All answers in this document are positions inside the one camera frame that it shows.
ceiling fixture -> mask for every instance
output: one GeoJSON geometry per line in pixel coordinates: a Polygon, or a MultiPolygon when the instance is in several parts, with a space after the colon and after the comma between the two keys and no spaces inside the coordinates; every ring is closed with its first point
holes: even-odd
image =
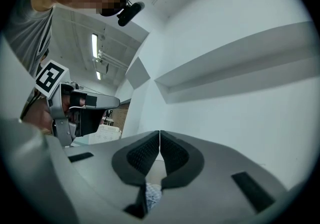
{"type": "Polygon", "coordinates": [[[92,34],[92,53],[95,58],[98,58],[98,35],[92,34]]]}
{"type": "Polygon", "coordinates": [[[96,73],[96,76],[97,76],[98,80],[101,80],[101,76],[100,76],[99,72],[96,73]]]}

hand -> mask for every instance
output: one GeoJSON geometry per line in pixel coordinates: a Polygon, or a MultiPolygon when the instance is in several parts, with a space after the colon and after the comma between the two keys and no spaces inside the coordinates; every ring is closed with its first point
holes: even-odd
{"type": "MultiPolygon", "coordinates": [[[[80,99],[80,105],[84,106],[86,101],[84,99],[80,99]]],[[[63,111],[66,114],[70,107],[70,96],[63,95],[62,96],[62,107],[63,111]]],[[[33,124],[39,129],[47,129],[52,132],[52,121],[49,108],[47,106],[47,99],[41,98],[36,100],[33,105],[30,107],[25,117],[23,118],[24,122],[33,124]]]]}

perforated white crate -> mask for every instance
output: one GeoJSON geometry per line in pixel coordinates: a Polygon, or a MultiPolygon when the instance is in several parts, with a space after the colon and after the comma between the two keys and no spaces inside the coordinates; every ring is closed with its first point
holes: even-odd
{"type": "Polygon", "coordinates": [[[117,127],[100,125],[96,133],[90,134],[89,144],[99,144],[120,139],[121,131],[117,127]]]}

ceiling light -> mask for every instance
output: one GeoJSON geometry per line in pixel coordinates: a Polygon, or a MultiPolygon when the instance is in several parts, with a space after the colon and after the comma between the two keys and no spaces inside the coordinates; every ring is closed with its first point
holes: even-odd
{"type": "Polygon", "coordinates": [[[92,53],[95,58],[98,58],[98,36],[92,34],[92,53]]]}

gray shirt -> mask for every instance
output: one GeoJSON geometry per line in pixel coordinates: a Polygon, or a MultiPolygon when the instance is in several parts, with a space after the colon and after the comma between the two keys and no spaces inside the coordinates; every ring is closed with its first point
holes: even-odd
{"type": "Polygon", "coordinates": [[[52,8],[37,12],[31,0],[17,0],[3,31],[13,52],[33,77],[49,46],[53,11],[52,8]]]}

